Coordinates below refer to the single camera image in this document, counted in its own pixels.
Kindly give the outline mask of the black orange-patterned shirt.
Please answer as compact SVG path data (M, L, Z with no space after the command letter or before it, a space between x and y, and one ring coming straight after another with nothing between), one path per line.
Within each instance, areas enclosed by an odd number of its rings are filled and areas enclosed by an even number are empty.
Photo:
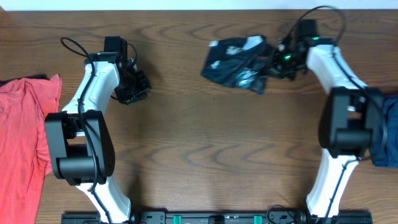
M263 35L212 40L201 76L228 88L265 92L271 47Z

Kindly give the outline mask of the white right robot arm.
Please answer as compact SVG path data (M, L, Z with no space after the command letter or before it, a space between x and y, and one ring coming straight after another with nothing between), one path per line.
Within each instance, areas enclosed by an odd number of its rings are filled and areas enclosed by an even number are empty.
M305 204L310 218L335 219L351 174L364 159L365 151L379 138L387 140L381 110L383 95L355 75L329 38L303 37L294 49L281 43L271 49L270 59L273 76L293 78L297 71L308 69L328 95L318 125L322 159Z

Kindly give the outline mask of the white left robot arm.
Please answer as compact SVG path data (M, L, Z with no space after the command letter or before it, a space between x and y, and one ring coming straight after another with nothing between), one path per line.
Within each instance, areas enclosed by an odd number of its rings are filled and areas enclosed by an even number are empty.
M132 202L114 176L114 146L104 114L112 97L128 105L143 100L150 84L137 60L99 52L85 60L85 76L71 101L45 119L53 173L85 193L95 217L64 215L66 223L134 223Z

